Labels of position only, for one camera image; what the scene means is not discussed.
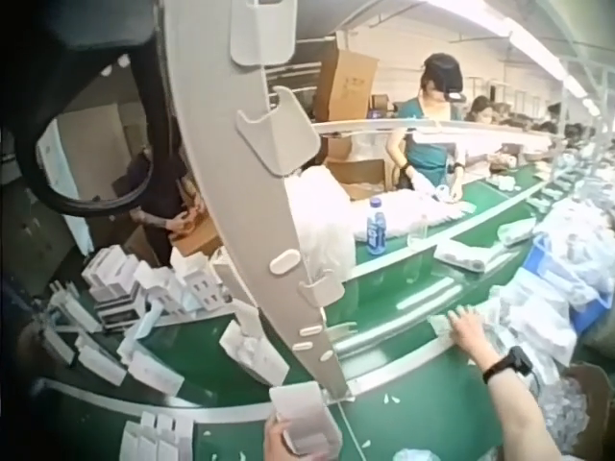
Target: water bottle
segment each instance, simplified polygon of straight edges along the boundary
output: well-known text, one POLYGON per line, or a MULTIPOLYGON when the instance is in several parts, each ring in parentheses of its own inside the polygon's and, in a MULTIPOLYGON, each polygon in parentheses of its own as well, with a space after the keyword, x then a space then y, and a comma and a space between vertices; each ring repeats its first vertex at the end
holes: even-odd
POLYGON ((382 200, 372 197, 369 201, 370 214, 367 218, 367 251, 381 255, 386 250, 386 220, 382 212, 382 200))

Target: green conveyor belt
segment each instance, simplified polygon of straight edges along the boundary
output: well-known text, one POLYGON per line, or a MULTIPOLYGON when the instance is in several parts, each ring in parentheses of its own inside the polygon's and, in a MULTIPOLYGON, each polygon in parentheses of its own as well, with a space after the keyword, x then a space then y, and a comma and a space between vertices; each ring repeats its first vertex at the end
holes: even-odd
MULTIPOLYGON (((515 173, 517 182, 526 189, 537 184, 529 168, 515 173)), ((483 213, 509 198, 483 182, 466 187, 465 199, 483 213)), ((491 247, 497 240, 497 228, 509 222, 530 217, 534 211, 525 203, 513 206, 504 213, 461 233, 455 239, 468 245, 491 247)), ((430 234, 458 224, 430 230, 430 234)), ((389 242, 389 251, 402 248, 405 239, 389 242)), ((482 302, 494 284, 504 284, 522 264, 529 243, 511 249, 504 263, 483 275, 471 274, 433 259, 433 249, 384 267, 361 278, 346 282, 344 297, 327 307, 328 325, 357 322, 358 334, 370 334, 382 326, 404 318, 413 309, 440 300, 450 293, 444 303, 434 303, 431 314, 444 312, 459 304, 482 302), (431 290, 437 283, 446 283, 431 290), (412 297, 420 300, 411 303, 412 297)), ((358 248, 359 262, 367 260, 364 249, 358 248)), ((267 387, 251 379, 218 346, 218 341, 231 317, 205 322, 155 329, 141 343, 160 361, 185 377, 179 395, 167 398, 157 391, 127 376, 120 387, 114 387, 81 365, 72 369, 56 368, 47 375, 70 384, 118 400, 175 408, 226 407, 268 401, 267 387)), ((274 345, 291 366, 288 383, 309 379, 309 375, 282 344, 275 332, 266 325, 274 345)), ((74 335, 67 335, 71 342, 74 335)), ((96 341, 115 354, 121 335, 95 335, 96 341)), ((364 376, 391 362, 407 356, 434 339, 426 315, 416 319, 408 328, 383 337, 360 351, 340 353, 340 361, 348 379, 364 376)), ((107 409, 47 390, 39 397, 54 406, 46 418, 57 414, 50 424, 80 445, 97 447, 96 459, 116 459, 121 430, 126 416, 107 409)), ((420 368, 381 387, 361 394, 342 408, 367 459, 391 459, 398 449, 431 449, 443 461, 476 460, 488 449, 500 443, 499 425, 485 394, 476 370, 455 349, 436 356, 420 368), (394 396, 384 404, 384 395, 394 396)), ((344 431, 343 460, 360 459, 352 443, 348 428, 337 406, 332 408, 344 431)), ((240 425, 198 425, 195 432, 195 459, 210 460, 214 454, 220 461, 239 459, 243 451, 247 460, 261 459, 262 422, 240 425)))

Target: ceiling light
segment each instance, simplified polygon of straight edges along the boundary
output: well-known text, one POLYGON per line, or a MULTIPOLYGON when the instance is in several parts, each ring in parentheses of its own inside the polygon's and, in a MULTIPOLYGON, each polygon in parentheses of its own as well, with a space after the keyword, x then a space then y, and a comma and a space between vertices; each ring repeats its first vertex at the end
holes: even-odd
POLYGON ((580 83, 572 75, 569 75, 564 80, 564 86, 568 91, 573 93, 576 98, 582 99, 587 97, 587 91, 580 85, 580 83))
POLYGON ((540 65, 557 80, 564 80, 566 69, 561 61, 521 24, 507 17, 505 23, 510 30, 510 43, 531 60, 540 65))
POLYGON ((437 8, 452 12, 478 24, 496 36, 508 36, 504 17, 495 9, 489 7, 484 0, 427 0, 437 8))
POLYGON ((597 117, 600 115, 600 109, 598 109, 598 106, 596 106, 596 103, 594 103, 591 99, 589 98, 583 99, 583 105, 587 108, 587 110, 589 110, 589 114, 592 117, 597 117))

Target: teal shirt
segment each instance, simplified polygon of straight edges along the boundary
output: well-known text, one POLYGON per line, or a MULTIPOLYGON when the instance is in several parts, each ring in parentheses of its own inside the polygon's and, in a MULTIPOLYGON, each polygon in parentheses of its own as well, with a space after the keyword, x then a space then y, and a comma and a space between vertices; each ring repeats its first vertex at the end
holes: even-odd
MULTIPOLYGON (((413 98, 403 104, 397 118, 425 118, 419 100, 413 98)), ((460 119, 455 108, 451 108, 451 118, 460 119)), ((446 182, 448 156, 446 147, 442 145, 406 143, 406 158, 410 165, 435 186, 446 182)))

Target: cardboard box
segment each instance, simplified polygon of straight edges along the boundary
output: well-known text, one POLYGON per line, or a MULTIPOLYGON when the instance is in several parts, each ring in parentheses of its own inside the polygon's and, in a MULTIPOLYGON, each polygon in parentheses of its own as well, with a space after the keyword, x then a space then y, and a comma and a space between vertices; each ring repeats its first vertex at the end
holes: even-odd
POLYGON ((372 94, 369 98, 369 109, 388 111, 389 100, 387 94, 372 94))
POLYGON ((393 190, 393 166, 381 159, 325 163, 352 200, 369 199, 393 190))
POLYGON ((197 218, 194 230, 188 235, 171 235, 171 244, 177 248, 183 257, 202 252, 207 256, 213 255, 222 246, 218 230, 209 218, 197 218))
POLYGON ((333 160, 346 160, 353 151, 353 140, 348 137, 321 137, 321 153, 322 158, 331 158, 333 160))
POLYGON ((351 51, 334 50, 324 57, 314 96, 316 120, 365 118, 377 68, 377 59, 351 51))

